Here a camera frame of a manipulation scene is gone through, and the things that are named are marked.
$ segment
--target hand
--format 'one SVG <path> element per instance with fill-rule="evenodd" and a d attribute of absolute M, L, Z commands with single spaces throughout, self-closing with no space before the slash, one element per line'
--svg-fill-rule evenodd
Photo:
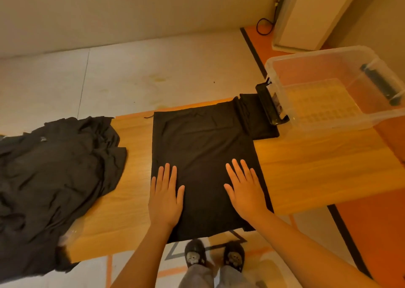
<path fill-rule="evenodd" d="M 176 198 L 177 168 L 173 166 L 170 179 L 169 174 L 170 164 L 166 163 L 165 168 L 159 168 L 158 178 L 152 177 L 148 207 L 151 226 L 163 226 L 171 231 L 183 210 L 185 187 L 179 188 Z"/>
<path fill-rule="evenodd" d="M 232 164 L 235 171 L 229 163 L 226 164 L 226 171 L 232 181 L 233 189 L 229 184 L 224 184 L 224 187 L 236 212 L 252 224 L 259 215 L 265 214 L 268 210 L 265 195 L 256 172 L 253 169 L 249 170 L 244 160 L 240 161 L 244 172 L 236 159 L 232 159 Z"/>

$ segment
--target forearm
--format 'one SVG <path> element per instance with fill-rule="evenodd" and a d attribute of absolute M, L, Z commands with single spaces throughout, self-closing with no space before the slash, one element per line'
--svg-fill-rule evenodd
<path fill-rule="evenodd" d="M 256 217 L 251 225 L 272 245 L 305 288 L 379 287 L 271 212 Z"/>
<path fill-rule="evenodd" d="M 155 287 L 160 259 L 170 233 L 171 229 L 164 226 L 150 226 L 134 255 L 111 287 Z"/>

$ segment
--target gray pants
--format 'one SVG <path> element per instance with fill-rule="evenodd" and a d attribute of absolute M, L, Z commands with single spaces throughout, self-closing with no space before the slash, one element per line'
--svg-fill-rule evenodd
<path fill-rule="evenodd" d="M 179 288 L 214 288 L 212 270 L 202 265 L 192 265 L 181 280 Z M 223 266 L 217 288 L 257 288 L 257 286 L 248 282 L 242 273 L 234 268 Z"/>

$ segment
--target left hand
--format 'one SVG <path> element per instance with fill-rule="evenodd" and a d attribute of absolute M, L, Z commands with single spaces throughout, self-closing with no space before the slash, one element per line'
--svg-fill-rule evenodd
<path fill-rule="evenodd" d="M 170 177 L 169 174 L 170 164 L 166 163 L 165 168 L 159 168 L 158 178 L 152 177 L 148 207 L 151 226 L 163 226 L 171 231 L 183 210 L 185 187 L 179 188 L 176 198 L 177 168 L 173 166 Z"/>

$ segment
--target black sneaker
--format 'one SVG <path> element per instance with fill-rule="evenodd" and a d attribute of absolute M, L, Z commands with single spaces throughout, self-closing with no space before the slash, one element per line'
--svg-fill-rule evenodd
<path fill-rule="evenodd" d="M 206 266 L 207 256 L 205 255 L 205 247 L 200 239 L 193 239 L 185 246 L 184 250 L 185 262 L 187 267 L 198 264 Z"/>
<path fill-rule="evenodd" d="M 243 250 L 243 247 L 237 241 L 229 241 L 225 245 L 224 265 L 231 266 L 239 272 L 242 272 L 244 264 L 245 251 Z"/>

